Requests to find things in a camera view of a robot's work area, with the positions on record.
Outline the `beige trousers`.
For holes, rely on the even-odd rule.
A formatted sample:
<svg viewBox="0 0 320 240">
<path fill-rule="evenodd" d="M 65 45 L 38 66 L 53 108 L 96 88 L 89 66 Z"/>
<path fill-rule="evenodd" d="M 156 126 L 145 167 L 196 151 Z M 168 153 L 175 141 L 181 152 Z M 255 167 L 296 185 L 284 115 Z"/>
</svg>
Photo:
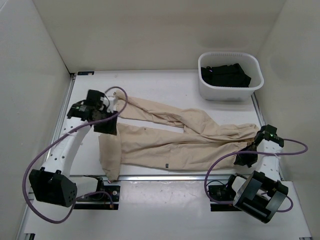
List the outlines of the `beige trousers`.
<svg viewBox="0 0 320 240">
<path fill-rule="evenodd" d="M 181 109 L 146 99 L 125 96 L 117 90 L 116 109 L 123 119 L 146 121 L 181 128 L 182 132 L 116 125 L 117 135 L 101 134 L 99 161 L 111 181 L 118 179 L 121 165 L 172 172 L 204 172 L 211 165 L 230 169 L 234 152 L 247 147 L 256 136 L 253 123 L 217 124 L 205 111 Z"/>
</svg>

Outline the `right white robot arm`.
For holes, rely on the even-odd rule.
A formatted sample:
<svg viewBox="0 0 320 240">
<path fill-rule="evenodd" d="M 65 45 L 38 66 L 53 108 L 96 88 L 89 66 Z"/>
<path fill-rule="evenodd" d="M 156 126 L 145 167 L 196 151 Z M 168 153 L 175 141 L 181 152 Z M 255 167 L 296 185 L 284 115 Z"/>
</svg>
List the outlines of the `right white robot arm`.
<svg viewBox="0 0 320 240">
<path fill-rule="evenodd" d="M 233 206 L 239 210 L 268 223 L 275 215 L 289 193 L 288 187 L 281 183 L 279 159 L 284 139 L 277 135 L 277 128 L 262 126 L 253 142 L 236 156 L 235 165 L 252 167 L 255 170 L 246 178 L 234 174 L 224 193 L 233 200 Z"/>
</svg>

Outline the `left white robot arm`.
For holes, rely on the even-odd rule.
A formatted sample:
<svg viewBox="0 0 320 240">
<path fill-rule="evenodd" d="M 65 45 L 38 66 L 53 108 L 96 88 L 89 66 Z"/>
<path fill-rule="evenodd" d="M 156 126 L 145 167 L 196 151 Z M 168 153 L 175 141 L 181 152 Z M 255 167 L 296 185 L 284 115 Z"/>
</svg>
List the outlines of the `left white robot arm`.
<svg viewBox="0 0 320 240">
<path fill-rule="evenodd" d="M 116 135 L 117 111 L 115 97 L 102 97 L 97 102 L 82 100 L 74 103 L 67 113 L 62 135 L 48 159 L 39 170 L 33 169 L 29 181 L 39 202 L 70 207 L 76 198 L 88 194 L 100 200 L 105 194 L 101 177 L 85 175 L 76 181 L 70 179 L 75 156 L 90 130 Z"/>
</svg>

